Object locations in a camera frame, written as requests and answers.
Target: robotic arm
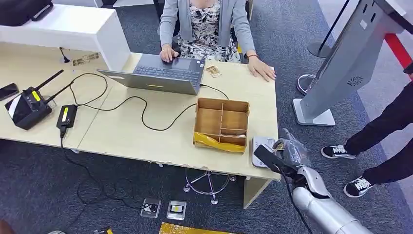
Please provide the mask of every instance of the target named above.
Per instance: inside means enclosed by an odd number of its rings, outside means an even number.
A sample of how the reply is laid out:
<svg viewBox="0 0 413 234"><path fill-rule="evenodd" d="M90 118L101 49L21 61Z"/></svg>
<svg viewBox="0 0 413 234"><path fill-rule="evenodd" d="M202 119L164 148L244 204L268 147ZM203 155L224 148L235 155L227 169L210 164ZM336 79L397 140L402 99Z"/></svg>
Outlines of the robotic arm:
<svg viewBox="0 0 413 234"><path fill-rule="evenodd" d="M274 151L260 145L254 155L272 171L292 179L295 206L318 223L326 234L372 234L332 198L320 174L302 164L306 159L298 149L302 144L286 129L284 134L274 144Z"/></svg>

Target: white sole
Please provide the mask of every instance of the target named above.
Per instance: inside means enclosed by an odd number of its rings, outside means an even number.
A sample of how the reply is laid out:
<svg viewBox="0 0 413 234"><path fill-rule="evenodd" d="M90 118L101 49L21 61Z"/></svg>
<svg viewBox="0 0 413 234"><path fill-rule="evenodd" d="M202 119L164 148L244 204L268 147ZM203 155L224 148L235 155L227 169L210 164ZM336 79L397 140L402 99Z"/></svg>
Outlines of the white sole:
<svg viewBox="0 0 413 234"><path fill-rule="evenodd" d="M351 197L351 198L359 198L359 197L362 197L363 195L361 195L361 196L353 196L353 195L350 195L347 191L346 191L346 186L347 185L345 185L344 186L344 188L343 188L343 192L348 196L348 197Z"/></svg>
<svg viewBox="0 0 413 234"><path fill-rule="evenodd" d="M329 158L329 159L336 159L336 158L355 159L355 158L356 158L356 157L349 157L349 156L331 157L331 156L326 155L326 154L322 151L322 149L320 150L321 155L322 155L323 157L326 157L326 158Z"/></svg>

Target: shoelace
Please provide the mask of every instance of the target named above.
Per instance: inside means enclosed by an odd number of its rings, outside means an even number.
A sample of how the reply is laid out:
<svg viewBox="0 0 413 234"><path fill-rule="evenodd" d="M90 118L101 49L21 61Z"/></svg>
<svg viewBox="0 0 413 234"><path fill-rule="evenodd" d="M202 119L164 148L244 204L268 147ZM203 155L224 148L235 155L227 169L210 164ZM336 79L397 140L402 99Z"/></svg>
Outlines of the shoelace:
<svg viewBox="0 0 413 234"><path fill-rule="evenodd" d="M340 145L340 146L333 147L333 153L334 154L336 154L336 153L344 154L344 153L347 153L347 151L344 149L344 147L342 145Z"/></svg>
<svg viewBox="0 0 413 234"><path fill-rule="evenodd" d="M365 178L361 178L358 179L354 185L356 186L356 188L361 191L362 189L368 188L369 186L371 186L371 184L365 179Z"/></svg>

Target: sneaker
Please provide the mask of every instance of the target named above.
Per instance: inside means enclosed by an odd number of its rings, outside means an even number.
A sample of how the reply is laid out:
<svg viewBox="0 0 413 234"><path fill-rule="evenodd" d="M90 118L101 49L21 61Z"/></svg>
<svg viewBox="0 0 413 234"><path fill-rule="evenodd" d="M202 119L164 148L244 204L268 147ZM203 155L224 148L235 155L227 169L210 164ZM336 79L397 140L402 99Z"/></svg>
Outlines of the sneaker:
<svg viewBox="0 0 413 234"><path fill-rule="evenodd" d="M348 197L361 197L373 186L374 185L368 182L363 176L360 176L350 183L347 183L343 190Z"/></svg>
<svg viewBox="0 0 413 234"><path fill-rule="evenodd" d="M342 145L332 145L326 146L321 149L321 154L327 158L348 158L348 159L355 159L356 155L349 154Z"/></svg>

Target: black bag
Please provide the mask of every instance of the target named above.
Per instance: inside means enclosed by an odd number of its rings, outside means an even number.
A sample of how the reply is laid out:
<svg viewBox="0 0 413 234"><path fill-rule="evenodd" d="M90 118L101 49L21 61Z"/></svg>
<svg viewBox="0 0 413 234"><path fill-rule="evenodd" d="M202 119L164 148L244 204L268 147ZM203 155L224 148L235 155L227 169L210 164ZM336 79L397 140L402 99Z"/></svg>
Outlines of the black bag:
<svg viewBox="0 0 413 234"><path fill-rule="evenodd" d="M20 26L41 20L53 8L52 0L0 0L0 25Z"/></svg>

